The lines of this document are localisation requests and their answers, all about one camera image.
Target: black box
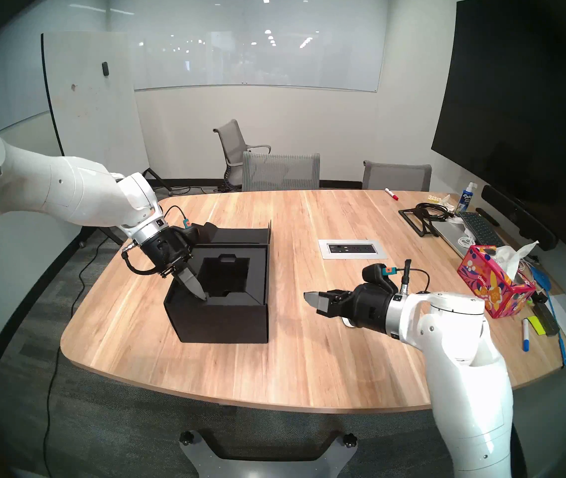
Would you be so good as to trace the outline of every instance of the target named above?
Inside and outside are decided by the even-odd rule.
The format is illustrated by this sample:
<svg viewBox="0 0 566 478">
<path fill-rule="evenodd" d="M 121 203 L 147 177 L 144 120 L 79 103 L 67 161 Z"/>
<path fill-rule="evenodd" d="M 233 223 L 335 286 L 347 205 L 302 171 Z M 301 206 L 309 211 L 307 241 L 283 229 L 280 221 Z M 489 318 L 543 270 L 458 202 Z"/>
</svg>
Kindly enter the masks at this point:
<svg viewBox="0 0 566 478">
<path fill-rule="evenodd" d="M 268 341 L 270 228 L 220 228 L 210 243 L 192 249 L 188 264 L 207 299 L 196 298 L 173 279 L 164 306 L 181 342 Z"/>
</svg>

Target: office chair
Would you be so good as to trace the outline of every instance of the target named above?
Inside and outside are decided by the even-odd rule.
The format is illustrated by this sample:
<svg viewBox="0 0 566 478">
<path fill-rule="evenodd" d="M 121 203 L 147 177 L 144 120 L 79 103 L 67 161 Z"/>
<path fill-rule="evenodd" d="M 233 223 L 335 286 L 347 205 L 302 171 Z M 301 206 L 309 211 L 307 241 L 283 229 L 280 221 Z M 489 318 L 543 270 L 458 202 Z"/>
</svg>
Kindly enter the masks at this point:
<svg viewBox="0 0 566 478">
<path fill-rule="evenodd" d="M 237 191 L 241 188 L 243 182 L 243 153 L 250 152 L 251 148 L 267 147 L 269 154 L 272 147 L 269 145 L 247 145 L 243 140 L 243 135 L 241 135 L 239 123 L 234 119 L 212 131 L 218 133 L 223 154 L 226 157 L 226 172 L 223 175 L 223 182 L 230 191 Z"/>
<path fill-rule="evenodd" d="M 243 153 L 243 191 L 317 190 L 320 184 L 321 155 Z"/>
<path fill-rule="evenodd" d="M 408 164 L 382 164 L 363 161 L 363 190 L 413 190 L 428 192 L 431 182 L 431 166 Z"/>
</svg>

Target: colorful tissue box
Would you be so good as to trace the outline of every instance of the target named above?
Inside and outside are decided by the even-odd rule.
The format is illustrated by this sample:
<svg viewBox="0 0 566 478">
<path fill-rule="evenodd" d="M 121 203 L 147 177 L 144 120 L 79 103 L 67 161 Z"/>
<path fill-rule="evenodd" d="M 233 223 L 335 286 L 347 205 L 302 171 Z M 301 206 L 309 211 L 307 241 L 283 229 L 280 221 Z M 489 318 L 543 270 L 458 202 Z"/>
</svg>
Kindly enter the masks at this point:
<svg viewBox="0 0 566 478">
<path fill-rule="evenodd" d="M 458 274 L 473 294 L 485 301 L 489 314 L 498 319 L 517 314 L 536 288 L 520 274 L 518 277 L 523 284 L 513 283 L 493 260 L 493 255 L 495 247 L 469 247 L 458 267 Z"/>
</svg>

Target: conference table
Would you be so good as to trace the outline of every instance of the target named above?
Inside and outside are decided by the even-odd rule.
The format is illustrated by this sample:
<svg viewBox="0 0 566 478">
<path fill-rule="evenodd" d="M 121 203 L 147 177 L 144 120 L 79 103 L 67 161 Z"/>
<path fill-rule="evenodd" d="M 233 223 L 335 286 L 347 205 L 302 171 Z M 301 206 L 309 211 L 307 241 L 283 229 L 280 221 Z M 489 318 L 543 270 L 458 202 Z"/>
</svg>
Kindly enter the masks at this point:
<svg viewBox="0 0 566 478">
<path fill-rule="evenodd" d="M 167 198 L 163 209 L 177 204 L 199 224 L 267 228 L 272 223 L 269 342 L 181 343 L 163 305 L 172 278 L 135 275 L 117 254 L 64 331 L 62 353 L 105 377 L 225 405 L 326 413 L 429 408 L 422 353 L 387 335 L 317 315 L 303 299 L 304 291 L 354 289 L 363 282 L 363 267 L 375 262 L 324 260 L 318 239 L 378 240 L 388 255 L 382 260 L 387 266 L 401 267 L 412 259 L 412 267 L 429 272 L 429 291 L 471 293 L 456 273 L 462 261 L 456 252 L 442 238 L 420 238 L 398 214 L 429 194 L 444 195 L 395 193 L 398 201 L 381 190 Z M 173 225 L 181 225 L 182 219 L 176 210 L 167 217 Z M 138 248 L 130 252 L 130 260 L 139 269 L 152 266 Z M 424 274 L 411 274 L 411 292 L 425 284 Z M 514 388 L 562 367 L 557 337 L 532 331 L 531 349 L 523 352 L 521 322 L 530 315 L 527 305 L 511 317 L 485 314 Z"/>
</svg>

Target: chair armrest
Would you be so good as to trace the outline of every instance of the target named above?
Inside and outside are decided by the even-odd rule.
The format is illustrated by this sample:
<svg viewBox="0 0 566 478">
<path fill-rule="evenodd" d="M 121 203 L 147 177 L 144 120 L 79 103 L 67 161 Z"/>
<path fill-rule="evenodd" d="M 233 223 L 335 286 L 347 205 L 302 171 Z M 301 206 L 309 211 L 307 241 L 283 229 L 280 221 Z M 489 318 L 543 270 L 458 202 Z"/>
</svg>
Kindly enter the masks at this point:
<svg viewBox="0 0 566 478">
<path fill-rule="evenodd" d="M 269 145 L 247 145 L 247 148 L 257 148 L 257 147 L 267 147 L 268 148 L 268 154 L 270 152 L 272 152 L 272 147 L 270 147 Z"/>
</svg>

